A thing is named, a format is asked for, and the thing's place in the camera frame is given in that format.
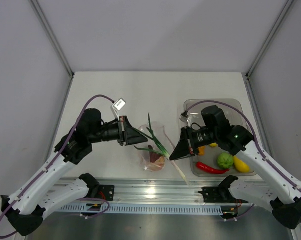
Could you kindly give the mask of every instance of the red chili pepper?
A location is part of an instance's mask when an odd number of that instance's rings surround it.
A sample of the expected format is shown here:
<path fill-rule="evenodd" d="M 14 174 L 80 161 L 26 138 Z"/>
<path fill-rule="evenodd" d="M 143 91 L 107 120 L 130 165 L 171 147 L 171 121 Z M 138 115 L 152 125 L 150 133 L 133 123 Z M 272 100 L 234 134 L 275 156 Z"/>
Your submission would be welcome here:
<path fill-rule="evenodd" d="M 196 163 L 196 167 L 198 167 L 200 170 L 203 170 L 210 174 L 224 174 L 230 170 L 230 169 L 225 169 L 225 170 L 215 169 L 215 168 L 212 168 L 211 166 L 208 166 L 200 161 L 198 163 Z"/>

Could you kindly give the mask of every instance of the green onion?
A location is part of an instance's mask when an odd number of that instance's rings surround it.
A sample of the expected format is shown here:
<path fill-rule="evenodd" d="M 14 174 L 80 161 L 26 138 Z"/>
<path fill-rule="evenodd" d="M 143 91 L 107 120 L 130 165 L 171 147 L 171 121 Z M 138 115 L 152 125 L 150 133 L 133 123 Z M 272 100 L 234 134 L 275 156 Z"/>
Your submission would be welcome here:
<path fill-rule="evenodd" d="M 139 148 L 139 147 L 136 147 L 134 146 L 137 150 L 141 150 L 141 151 L 148 151 L 148 152 L 153 152 L 153 153 L 156 153 L 156 154 L 160 154 L 160 155 L 163 155 L 165 156 L 165 158 L 167 160 L 170 161 L 170 163 L 175 167 L 175 169 L 178 171 L 178 173 L 180 174 L 180 176 L 184 179 L 184 181 L 186 182 L 186 184 L 188 186 L 190 186 L 190 182 L 187 180 L 185 174 L 182 172 L 182 170 L 179 168 L 179 166 L 176 164 L 175 161 L 171 161 L 170 160 L 170 153 L 167 151 L 167 149 L 163 146 L 163 144 L 158 140 L 158 138 L 155 136 L 154 134 L 154 131 L 152 129 L 152 124 L 151 124 L 151 116 L 150 114 L 148 113 L 148 125 L 149 127 L 147 127 L 147 130 L 149 131 L 149 133 L 151 134 L 151 136 L 145 134 L 144 132 L 134 128 L 135 131 L 137 131 L 138 133 L 140 133 L 141 135 L 143 135 L 144 137 L 154 141 L 154 143 L 156 144 L 156 146 L 158 147 L 158 149 L 160 151 L 155 151 L 153 149 L 148 149 L 148 148 Z"/>
<path fill-rule="evenodd" d="M 136 148 L 137 150 L 141 150 L 141 151 L 148 151 L 148 152 L 151 152 L 151 153 L 156 153 L 156 154 L 159 154 L 159 155 L 164 155 L 161 151 L 156 151 L 156 150 L 149 149 L 149 148 L 140 148 L 140 147 L 137 147 L 137 146 L 134 146 L 134 148 Z"/>

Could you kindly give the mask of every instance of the white table surface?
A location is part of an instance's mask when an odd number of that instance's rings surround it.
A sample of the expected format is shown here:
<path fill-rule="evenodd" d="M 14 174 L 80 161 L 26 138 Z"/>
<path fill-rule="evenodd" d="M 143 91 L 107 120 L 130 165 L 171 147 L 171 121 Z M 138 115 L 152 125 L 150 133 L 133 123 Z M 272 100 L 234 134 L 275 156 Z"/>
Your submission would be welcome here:
<path fill-rule="evenodd" d="M 77 72 L 55 145 L 70 131 L 84 104 L 98 94 L 114 100 L 123 98 L 127 104 L 120 115 L 127 115 L 130 123 L 136 128 L 147 123 L 150 113 L 152 121 L 165 125 L 167 135 L 175 144 L 179 141 L 182 126 L 179 115 L 183 112 L 184 102 L 189 99 L 236 99 L 257 130 L 241 73 Z M 103 98 L 94 100 L 89 108 L 99 109 L 105 122 L 114 119 L 111 103 Z M 188 180 L 205 180 L 192 173 L 189 159 L 179 160 L 177 164 Z M 166 166 L 161 171 L 143 170 L 137 150 L 133 146 L 121 147 L 117 141 L 94 144 L 93 152 L 65 177 L 79 177 L 83 173 L 90 173 L 98 179 L 182 180 L 169 161 L 166 161 Z M 260 180 L 258 175 L 244 178 Z"/>

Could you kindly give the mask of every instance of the white wall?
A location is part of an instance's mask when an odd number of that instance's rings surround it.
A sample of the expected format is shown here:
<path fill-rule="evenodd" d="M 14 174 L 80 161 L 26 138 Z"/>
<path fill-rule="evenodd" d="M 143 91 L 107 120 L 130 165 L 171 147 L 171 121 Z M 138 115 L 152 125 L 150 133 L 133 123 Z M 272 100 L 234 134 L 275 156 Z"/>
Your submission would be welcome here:
<path fill-rule="evenodd" d="M 28 1 L 0 0 L 0 195 L 43 163 L 69 82 Z"/>
<path fill-rule="evenodd" d="M 301 179 L 301 0 L 251 83 L 276 160 Z"/>
<path fill-rule="evenodd" d="M 75 72 L 247 72 L 286 0 L 39 2 Z"/>

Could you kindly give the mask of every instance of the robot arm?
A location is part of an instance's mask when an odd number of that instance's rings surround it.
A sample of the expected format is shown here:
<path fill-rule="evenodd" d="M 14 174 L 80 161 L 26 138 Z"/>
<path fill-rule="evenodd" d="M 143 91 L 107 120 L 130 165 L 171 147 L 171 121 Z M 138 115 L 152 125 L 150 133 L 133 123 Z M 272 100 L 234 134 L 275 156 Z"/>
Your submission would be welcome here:
<path fill-rule="evenodd" d="M 199 147 L 217 143 L 237 156 L 269 184 L 271 190 L 229 176 L 220 185 L 235 199 L 256 204 L 270 212 L 285 227 L 295 229 L 301 222 L 301 181 L 280 166 L 264 149 L 257 148 L 253 135 L 242 126 L 231 126 L 224 112 L 216 105 L 201 111 L 205 125 L 199 130 L 186 126 L 170 160 L 198 155 Z"/>
<path fill-rule="evenodd" d="M 83 112 L 73 130 L 55 147 L 55 153 L 34 176 L 10 196 L 1 196 L 2 212 L 22 236 L 35 231 L 50 214 L 82 198 L 96 198 L 99 183 L 89 173 L 82 174 L 73 183 L 49 193 L 54 184 L 93 151 L 92 144 L 118 141 L 121 146 L 147 142 L 131 126 L 127 116 L 119 116 L 125 105 L 123 99 L 112 105 L 115 120 L 102 124 L 101 112 L 90 108 Z"/>

